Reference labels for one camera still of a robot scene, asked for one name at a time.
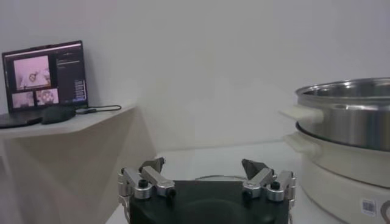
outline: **black mouse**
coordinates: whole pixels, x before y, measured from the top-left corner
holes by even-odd
[[[42,124],[54,124],[67,121],[76,115],[71,107],[48,107],[42,112]]]

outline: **white table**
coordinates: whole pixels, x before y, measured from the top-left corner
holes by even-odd
[[[170,180],[192,180],[205,175],[241,175],[245,176],[241,166],[243,158],[263,162],[275,169],[291,170],[300,177],[300,155],[281,141],[265,144],[221,147],[215,149],[197,149],[159,153],[164,157],[162,175]],[[332,224],[342,223],[313,203],[298,186],[296,205],[292,209],[294,224]],[[123,207],[119,206],[106,224],[125,224]]]

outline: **pot handle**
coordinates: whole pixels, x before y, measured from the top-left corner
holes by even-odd
[[[309,156],[309,158],[313,159],[321,155],[321,146],[306,140],[298,131],[291,135],[284,136],[283,140],[296,152],[305,154],[306,156]]]
[[[301,105],[291,106],[279,111],[279,113],[298,122],[307,121],[318,124],[324,120],[324,113],[322,110]]]

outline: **laptop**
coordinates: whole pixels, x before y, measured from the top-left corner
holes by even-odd
[[[53,105],[88,107],[81,41],[2,53],[2,65],[9,113],[0,128],[37,124]]]

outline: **black cable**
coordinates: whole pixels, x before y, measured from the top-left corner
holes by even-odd
[[[116,108],[107,109],[107,110],[98,110],[97,109],[97,108],[110,108],[110,107],[116,107]],[[120,106],[120,105],[107,105],[107,106],[87,107],[87,108],[78,109],[78,111],[76,111],[76,114],[91,114],[91,113],[97,113],[97,112],[117,111],[117,110],[120,110],[120,109],[122,109],[122,106]]]

